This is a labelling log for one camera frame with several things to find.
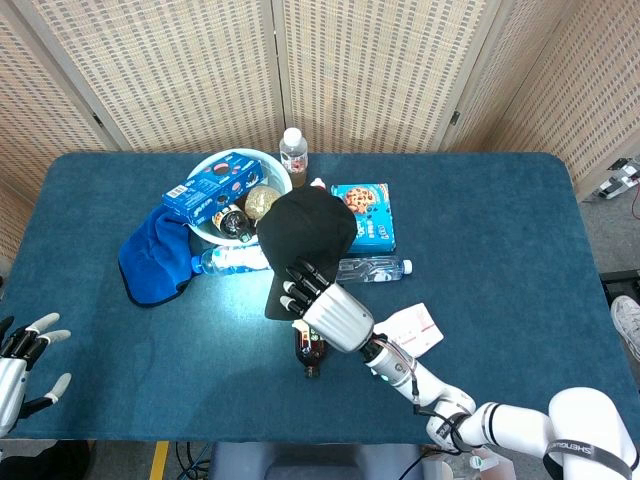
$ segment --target black cap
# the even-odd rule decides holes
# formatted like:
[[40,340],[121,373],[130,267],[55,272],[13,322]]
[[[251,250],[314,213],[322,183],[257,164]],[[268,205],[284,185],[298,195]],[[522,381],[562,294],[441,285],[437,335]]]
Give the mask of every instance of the black cap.
[[273,320],[295,320],[280,305],[286,267],[298,257],[315,265],[333,282],[340,259],[356,238],[353,212],[338,197],[318,187],[300,187],[274,202],[258,222],[258,241],[274,276],[264,314]]

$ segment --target receipt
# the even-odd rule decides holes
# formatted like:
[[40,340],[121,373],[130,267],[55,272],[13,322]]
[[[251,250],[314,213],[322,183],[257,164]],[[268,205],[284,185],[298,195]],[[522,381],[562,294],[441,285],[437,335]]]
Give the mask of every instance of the receipt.
[[376,323],[373,331],[384,333],[412,357],[419,357],[444,338],[424,303],[400,310],[384,322]]

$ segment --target blue cloth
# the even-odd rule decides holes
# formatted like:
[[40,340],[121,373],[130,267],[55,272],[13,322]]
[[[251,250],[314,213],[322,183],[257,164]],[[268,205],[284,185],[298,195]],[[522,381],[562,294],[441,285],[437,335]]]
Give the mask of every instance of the blue cloth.
[[189,228],[164,205],[153,209],[122,245],[118,265],[133,303],[155,307],[174,299],[191,280]]
[[[59,403],[12,435],[427,441],[426,419],[360,355],[330,351],[320,377],[304,378],[291,327],[263,316],[271,272],[201,275],[156,308],[129,301],[118,249],[206,156],[75,153],[50,168],[0,314],[26,323],[55,310],[58,328],[73,332],[38,361],[28,398],[63,372],[73,380]],[[413,261],[413,273],[348,288],[377,321],[424,302],[444,334],[421,358],[435,375],[479,405],[541,411],[562,389],[595,387],[640,440],[638,393],[559,160],[310,154],[309,176],[329,185],[389,184],[396,253]]]

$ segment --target shoe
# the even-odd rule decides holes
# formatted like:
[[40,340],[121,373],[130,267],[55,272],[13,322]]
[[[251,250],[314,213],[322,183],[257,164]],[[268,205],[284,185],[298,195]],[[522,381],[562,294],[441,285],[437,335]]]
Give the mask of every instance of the shoe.
[[611,304],[611,318],[631,354],[640,362],[640,305],[626,295],[616,297]]

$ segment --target beige wall panel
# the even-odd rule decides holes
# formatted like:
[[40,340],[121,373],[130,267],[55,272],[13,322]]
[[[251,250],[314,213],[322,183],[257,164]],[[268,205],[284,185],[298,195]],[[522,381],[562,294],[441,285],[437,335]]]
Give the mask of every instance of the beige wall panel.
[[504,1],[499,22],[478,58],[458,110],[460,119],[445,136],[450,151],[480,150],[496,128],[518,88],[535,64],[560,15],[571,2]]
[[31,1],[133,149],[277,148],[267,3]]
[[31,205],[0,184],[0,257],[15,259],[30,216]]
[[486,146],[551,152],[584,190],[581,182],[639,135],[640,0],[584,0]]
[[283,0],[288,126],[312,151],[436,150],[487,5]]
[[2,13],[0,67],[0,180],[34,201],[53,160],[105,147]]

